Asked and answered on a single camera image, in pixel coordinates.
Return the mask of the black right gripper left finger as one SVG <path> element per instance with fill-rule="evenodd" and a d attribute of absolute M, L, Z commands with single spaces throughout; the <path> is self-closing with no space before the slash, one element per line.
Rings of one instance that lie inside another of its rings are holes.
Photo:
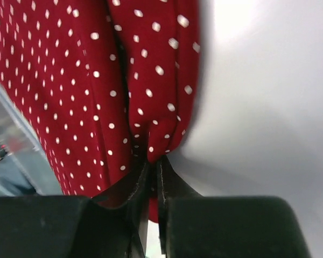
<path fill-rule="evenodd" d="M 95 198 L 0 197 L 0 257 L 144 257 L 150 167 Z"/>

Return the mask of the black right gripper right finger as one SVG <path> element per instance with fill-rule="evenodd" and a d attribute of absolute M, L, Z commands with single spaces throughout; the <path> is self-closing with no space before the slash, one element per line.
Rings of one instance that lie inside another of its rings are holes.
<path fill-rule="evenodd" d="M 166 257 L 310 257 L 290 205 L 272 196 L 204 197 L 156 164 L 161 252 Z"/>

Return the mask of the red polka dot skirt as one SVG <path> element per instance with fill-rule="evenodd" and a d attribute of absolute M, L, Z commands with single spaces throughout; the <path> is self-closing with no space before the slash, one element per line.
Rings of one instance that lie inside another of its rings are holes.
<path fill-rule="evenodd" d="M 198 1 L 0 1 L 0 85 L 65 195 L 176 149 L 192 116 Z"/>

